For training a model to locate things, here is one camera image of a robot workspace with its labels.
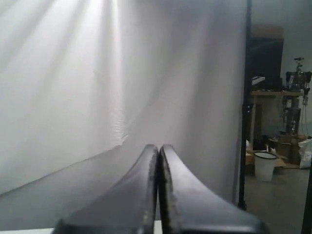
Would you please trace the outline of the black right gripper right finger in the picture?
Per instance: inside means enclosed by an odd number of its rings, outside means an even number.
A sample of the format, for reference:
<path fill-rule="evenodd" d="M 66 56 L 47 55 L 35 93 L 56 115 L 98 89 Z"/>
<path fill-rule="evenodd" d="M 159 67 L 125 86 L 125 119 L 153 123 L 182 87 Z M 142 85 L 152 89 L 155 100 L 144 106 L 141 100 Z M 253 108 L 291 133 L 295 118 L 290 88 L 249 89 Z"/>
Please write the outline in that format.
<path fill-rule="evenodd" d="M 264 234 L 256 216 L 225 201 L 182 162 L 172 145 L 159 151 L 158 197 L 164 234 Z"/>

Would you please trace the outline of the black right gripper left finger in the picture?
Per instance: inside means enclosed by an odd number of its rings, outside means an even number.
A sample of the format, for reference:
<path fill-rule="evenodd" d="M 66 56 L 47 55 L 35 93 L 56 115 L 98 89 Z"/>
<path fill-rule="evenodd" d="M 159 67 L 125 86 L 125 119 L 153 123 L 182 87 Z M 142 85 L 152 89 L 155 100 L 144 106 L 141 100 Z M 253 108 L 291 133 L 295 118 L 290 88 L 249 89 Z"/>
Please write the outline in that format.
<path fill-rule="evenodd" d="M 130 170 L 91 204 L 62 218 L 57 234 L 152 234 L 156 217 L 158 148 L 144 147 Z"/>

